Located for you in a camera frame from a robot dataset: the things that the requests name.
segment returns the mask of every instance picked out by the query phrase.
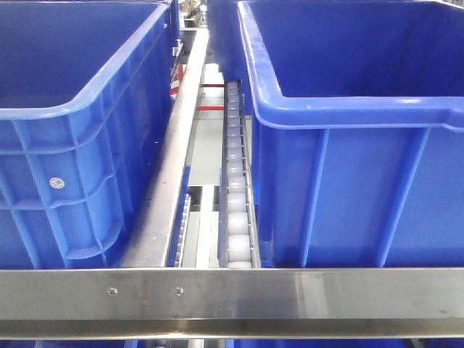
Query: metal frame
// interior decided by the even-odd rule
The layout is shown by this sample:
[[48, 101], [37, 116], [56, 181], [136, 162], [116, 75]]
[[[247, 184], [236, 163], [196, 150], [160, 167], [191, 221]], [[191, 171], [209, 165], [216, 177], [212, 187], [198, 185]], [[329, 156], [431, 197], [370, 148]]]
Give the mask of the metal frame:
[[170, 245], [207, 38], [197, 31], [124, 268], [0, 270], [0, 339], [464, 336], [464, 268], [155, 268]]
[[256, 225], [256, 212], [254, 211], [254, 189], [253, 189], [253, 180], [252, 180], [252, 166], [249, 161], [249, 144], [248, 144], [248, 135], [247, 135], [247, 121], [244, 115], [244, 96], [242, 94], [240, 86], [240, 122], [241, 122], [241, 133], [242, 141], [244, 143], [244, 169], [245, 169], [245, 180], [246, 180], [246, 202], [248, 204], [248, 213], [249, 224], [249, 235], [250, 235], [250, 245], [252, 253], [252, 265], [253, 268], [261, 267], [261, 254], [260, 254], [260, 240], [258, 238], [258, 229]]

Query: roller conveyor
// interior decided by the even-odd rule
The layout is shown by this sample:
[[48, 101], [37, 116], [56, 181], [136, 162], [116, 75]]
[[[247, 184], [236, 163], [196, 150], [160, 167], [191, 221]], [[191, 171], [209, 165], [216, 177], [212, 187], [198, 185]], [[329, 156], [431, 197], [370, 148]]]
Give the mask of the roller conveyor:
[[[247, 129], [234, 82], [225, 87], [221, 205], [229, 213], [222, 209], [221, 265], [246, 262], [260, 269], [165, 268], [170, 244], [177, 242], [171, 236], [206, 48], [207, 32], [198, 30], [161, 170], [147, 193], [123, 268], [0, 270], [0, 339], [464, 336], [462, 268], [260, 268]], [[240, 160], [243, 175], [229, 178], [232, 161]], [[246, 213], [245, 232], [243, 218], [235, 224], [229, 218], [236, 202], [228, 195], [235, 193], [242, 194], [234, 212]], [[241, 233], [234, 234], [234, 228]], [[240, 255], [247, 248], [235, 253], [231, 236], [247, 236], [249, 259]], [[240, 242], [247, 247], [246, 238]]]

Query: metal bar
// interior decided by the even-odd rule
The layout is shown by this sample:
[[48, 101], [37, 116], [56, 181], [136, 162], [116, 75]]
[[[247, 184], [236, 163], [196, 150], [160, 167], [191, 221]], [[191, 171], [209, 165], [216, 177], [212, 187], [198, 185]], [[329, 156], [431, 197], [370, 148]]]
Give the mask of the metal bar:
[[241, 97], [241, 133], [243, 134], [244, 142], [244, 163], [245, 163], [245, 180], [246, 180], [246, 200], [248, 203], [248, 221], [249, 221], [249, 237], [252, 253], [252, 266], [253, 268], [261, 267], [261, 254], [260, 254], [260, 239], [258, 238], [258, 229], [256, 224], [256, 212], [254, 211], [254, 192], [252, 180], [252, 166], [249, 161], [249, 145], [247, 135], [247, 121], [244, 116], [244, 101]]
[[228, 236], [228, 214], [227, 214], [227, 109], [223, 113], [223, 148], [221, 157], [221, 175], [219, 187], [219, 226], [217, 236], [217, 256], [219, 258], [219, 267], [227, 268], [227, 236]]
[[204, 339], [191, 339], [187, 348], [204, 348]]
[[179, 233], [177, 251], [175, 253], [174, 267], [180, 267], [183, 262], [183, 254], [184, 254], [185, 246], [186, 246], [186, 233], [189, 227], [190, 209], [191, 209], [191, 196], [187, 194], [186, 200], [183, 204], [181, 231]]
[[224, 87], [224, 83], [203, 83], [203, 84], [202, 84], [202, 87], [205, 87], [205, 88], [207, 88], [207, 87], [212, 87], [212, 88], [214, 88], [214, 87], [223, 88], [223, 87]]
[[0, 271], [0, 339], [464, 336], [464, 268]]
[[141, 214], [139, 214], [124, 267], [166, 265], [175, 214], [182, 188], [183, 171], [196, 113], [197, 91], [202, 82], [208, 44], [207, 30], [198, 30], [186, 71], [167, 126], [165, 144]]
[[204, 185], [202, 187], [202, 203], [200, 206], [200, 224], [198, 227], [198, 239], [196, 242], [196, 268], [210, 267], [211, 250], [211, 223], [214, 210], [215, 186]]
[[224, 105], [199, 105], [197, 109], [200, 111], [221, 111], [224, 110]]

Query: blue plastic bin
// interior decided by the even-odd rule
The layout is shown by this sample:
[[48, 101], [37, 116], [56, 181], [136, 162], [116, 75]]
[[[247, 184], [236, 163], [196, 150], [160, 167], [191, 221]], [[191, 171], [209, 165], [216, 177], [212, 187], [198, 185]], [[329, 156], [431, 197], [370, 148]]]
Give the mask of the blue plastic bin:
[[464, 339], [424, 339], [426, 348], [464, 348]]
[[239, 14], [267, 261], [463, 266], [464, 9], [288, 0]]
[[225, 80], [240, 80], [246, 71], [240, 41], [239, 0], [208, 0], [207, 23], [210, 46]]
[[406, 346], [402, 339], [237, 339], [229, 341], [228, 348], [406, 348]]
[[166, 9], [0, 2], [0, 268], [119, 262], [170, 114]]
[[0, 341], [0, 348], [144, 348], [144, 341]]

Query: stainless steel rail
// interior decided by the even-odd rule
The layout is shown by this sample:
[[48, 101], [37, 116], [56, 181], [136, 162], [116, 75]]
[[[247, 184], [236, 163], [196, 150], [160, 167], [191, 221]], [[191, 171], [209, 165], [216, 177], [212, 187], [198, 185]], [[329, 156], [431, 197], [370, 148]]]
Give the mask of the stainless steel rail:
[[250, 148], [248, 144], [248, 135], [247, 135], [247, 121], [244, 115], [243, 100], [241, 100], [241, 110], [240, 110], [240, 119], [241, 119], [241, 132], [243, 134], [244, 142], [244, 169], [245, 169], [245, 178], [246, 178], [246, 202], [248, 204], [248, 220], [249, 220], [249, 234], [250, 234], [250, 245], [252, 253], [252, 265], [253, 268], [261, 267], [261, 255], [260, 255], [260, 240], [258, 238], [258, 229], [256, 226], [256, 213], [254, 211], [254, 193], [253, 193], [253, 181], [252, 181], [252, 166], [250, 165], [249, 156]]
[[157, 175], [149, 185], [126, 252], [124, 267], [163, 267], [182, 188], [182, 178], [202, 82], [208, 31], [197, 30], [185, 75], [167, 126]]
[[0, 339], [464, 336], [464, 268], [0, 271]]

